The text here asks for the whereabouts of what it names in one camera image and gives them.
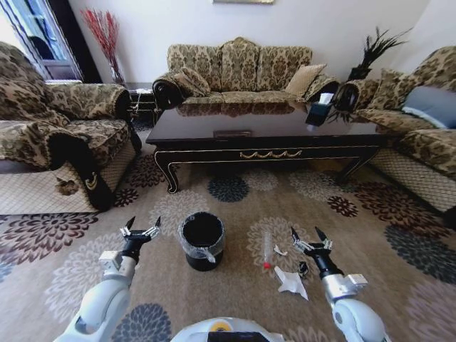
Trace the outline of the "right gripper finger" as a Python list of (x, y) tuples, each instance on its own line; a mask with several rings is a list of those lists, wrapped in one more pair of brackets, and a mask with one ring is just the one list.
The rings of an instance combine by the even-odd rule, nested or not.
[(307, 252), (311, 251), (311, 246), (307, 242), (299, 238), (296, 230), (293, 227), (291, 227), (291, 237), (293, 241), (293, 246), (298, 251), (300, 251), (303, 254), (306, 254)]
[(332, 250), (333, 241), (331, 239), (329, 239), (326, 236), (326, 234), (318, 227), (315, 227), (315, 230), (316, 230), (316, 233), (317, 233), (319, 239), (321, 240), (322, 248), (327, 249), (327, 250)]

